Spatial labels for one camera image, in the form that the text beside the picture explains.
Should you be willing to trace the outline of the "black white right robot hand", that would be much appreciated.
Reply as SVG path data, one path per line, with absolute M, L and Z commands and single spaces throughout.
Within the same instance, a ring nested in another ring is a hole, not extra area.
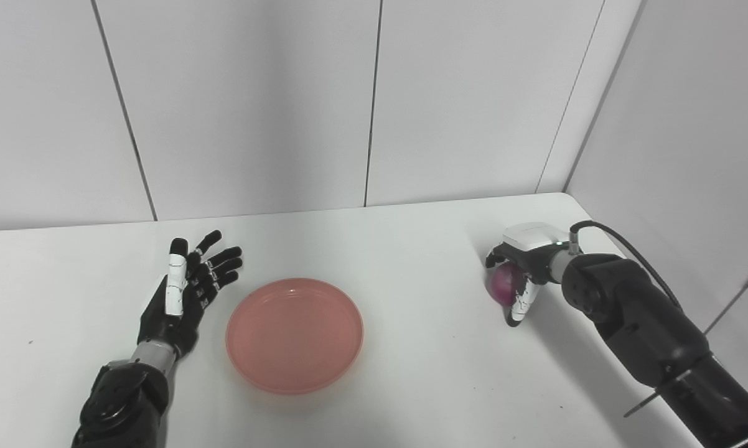
M 561 284 L 569 262 L 568 234 L 545 222 L 505 229 L 485 258 L 486 289 L 511 328 L 519 326 L 545 284 Z

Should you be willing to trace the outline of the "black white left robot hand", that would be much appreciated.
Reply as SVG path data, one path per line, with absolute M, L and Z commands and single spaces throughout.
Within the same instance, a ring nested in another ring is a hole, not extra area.
M 189 249 L 184 238 L 172 239 L 171 266 L 141 315 L 138 343 L 166 343 L 177 359 L 192 351 L 206 308 L 223 287 L 238 280 L 238 270 L 243 266 L 239 246 L 205 257 L 221 239 L 222 232 L 213 230 L 194 249 Z

